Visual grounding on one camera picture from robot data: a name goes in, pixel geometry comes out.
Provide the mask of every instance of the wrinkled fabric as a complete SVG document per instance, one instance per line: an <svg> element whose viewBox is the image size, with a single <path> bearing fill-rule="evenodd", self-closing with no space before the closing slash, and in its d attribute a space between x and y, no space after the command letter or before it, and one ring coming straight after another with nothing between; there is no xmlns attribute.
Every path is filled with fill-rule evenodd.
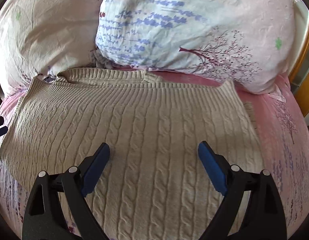
<svg viewBox="0 0 309 240"><path fill-rule="evenodd" d="M232 78L269 93L287 68L292 0L103 0L96 45L120 65Z"/></svg>
<svg viewBox="0 0 309 240"><path fill-rule="evenodd" d="M170 82L217 86L214 81L186 74L157 72ZM281 104L268 95L252 95L238 90L243 102L253 106L252 123L257 127L265 167L271 172L283 202L288 237L309 213L309 132L296 100L290 92L287 77L278 76L276 85L285 95ZM21 94L4 99L0 115L9 124ZM0 162L0 212L10 227L21 237L28 192L12 178ZM69 230L79 233L75 223L67 220Z"/></svg>
<svg viewBox="0 0 309 240"><path fill-rule="evenodd" d="M92 63L102 0L7 0L0 11L0 85L5 96L34 76Z"/></svg>
<svg viewBox="0 0 309 240"><path fill-rule="evenodd" d="M222 201L197 154L203 140L245 171L264 169L233 82L208 87L162 82L145 71L74 68L54 83L33 79L0 159L30 190L40 171L77 166L105 142L110 160L85 199L107 236L198 239ZM232 233L248 199L244 194ZM69 218L64 195L61 206Z"/></svg>

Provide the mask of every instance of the cable knit pattern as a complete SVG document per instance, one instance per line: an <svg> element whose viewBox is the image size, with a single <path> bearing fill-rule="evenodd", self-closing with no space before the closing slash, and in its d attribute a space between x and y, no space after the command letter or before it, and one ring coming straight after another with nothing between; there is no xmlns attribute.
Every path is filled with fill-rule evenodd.
<svg viewBox="0 0 309 240"><path fill-rule="evenodd" d="M54 83L33 79L0 158L30 190L41 170L64 172L106 142L110 161L86 201L108 237L198 239L222 201L197 156L203 140L243 170L264 168L232 82L212 88L144 71L77 68ZM232 232L247 203L245 194ZM61 205L71 219L63 194Z"/></svg>

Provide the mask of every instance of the floral pillowcase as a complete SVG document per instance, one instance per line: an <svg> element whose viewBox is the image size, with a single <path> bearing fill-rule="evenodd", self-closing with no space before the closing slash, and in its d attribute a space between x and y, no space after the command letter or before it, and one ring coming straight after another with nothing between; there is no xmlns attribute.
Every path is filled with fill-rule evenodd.
<svg viewBox="0 0 309 240"><path fill-rule="evenodd" d="M103 0L96 45L119 65L272 92L294 38L292 0Z"/></svg>

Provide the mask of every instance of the green leaf print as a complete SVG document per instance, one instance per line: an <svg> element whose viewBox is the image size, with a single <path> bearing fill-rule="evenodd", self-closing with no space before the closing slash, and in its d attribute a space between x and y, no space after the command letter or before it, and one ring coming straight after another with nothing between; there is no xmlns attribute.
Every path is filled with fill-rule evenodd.
<svg viewBox="0 0 309 240"><path fill-rule="evenodd" d="M278 38L276 39L276 48L277 48L278 50L280 50L280 49L281 49L281 46L282 46L282 40L278 37Z"/></svg>
<svg viewBox="0 0 309 240"><path fill-rule="evenodd" d="M21 16L21 12L18 12L18 13L16 14L16 20L17 20L17 21L20 19L20 16Z"/></svg>

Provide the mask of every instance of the tree print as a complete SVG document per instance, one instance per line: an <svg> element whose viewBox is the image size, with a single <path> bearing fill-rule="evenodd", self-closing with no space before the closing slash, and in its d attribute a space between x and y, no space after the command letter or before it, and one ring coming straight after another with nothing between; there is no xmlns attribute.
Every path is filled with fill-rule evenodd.
<svg viewBox="0 0 309 240"><path fill-rule="evenodd" d="M293 133L296 132L296 126L294 124L293 117L290 112L287 110L286 103L276 100L276 115L279 120L280 125L287 129L290 133L291 139L293 141Z"/></svg>
<svg viewBox="0 0 309 240"><path fill-rule="evenodd" d="M201 74L216 81L232 78L239 83L251 82L260 70L257 62L251 61L252 55L247 46L240 45L243 35L239 31L222 34L219 28L213 29L210 43L199 49L180 47L179 51L189 52L199 57L200 63L190 66L193 74Z"/></svg>

